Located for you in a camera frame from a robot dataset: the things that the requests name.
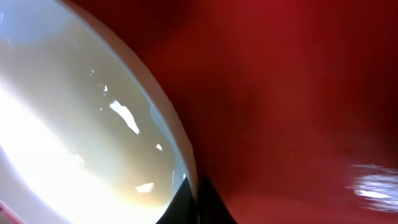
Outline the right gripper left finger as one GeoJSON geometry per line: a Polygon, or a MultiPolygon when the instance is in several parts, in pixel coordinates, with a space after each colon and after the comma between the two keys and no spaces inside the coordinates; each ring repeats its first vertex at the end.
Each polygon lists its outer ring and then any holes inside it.
{"type": "Polygon", "coordinates": [[[195,201],[187,178],[156,224],[195,224],[195,201]]]}

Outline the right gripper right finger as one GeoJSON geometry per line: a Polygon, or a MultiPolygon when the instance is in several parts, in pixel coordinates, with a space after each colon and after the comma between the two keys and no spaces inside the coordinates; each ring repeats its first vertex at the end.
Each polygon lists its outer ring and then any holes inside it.
{"type": "Polygon", "coordinates": [[[238,224],[208,178],[198,188],[197,209],[200,224],[238,224]]]}

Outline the white round plate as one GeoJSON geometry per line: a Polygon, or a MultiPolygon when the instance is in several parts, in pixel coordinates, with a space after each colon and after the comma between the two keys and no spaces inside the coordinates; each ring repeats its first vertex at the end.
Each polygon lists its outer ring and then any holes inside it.
{"type": "Polygon", "coordinates": [[[1,2],[1,222],[157,223],[192,145],[163,89],[70,1],[1,2]]]}

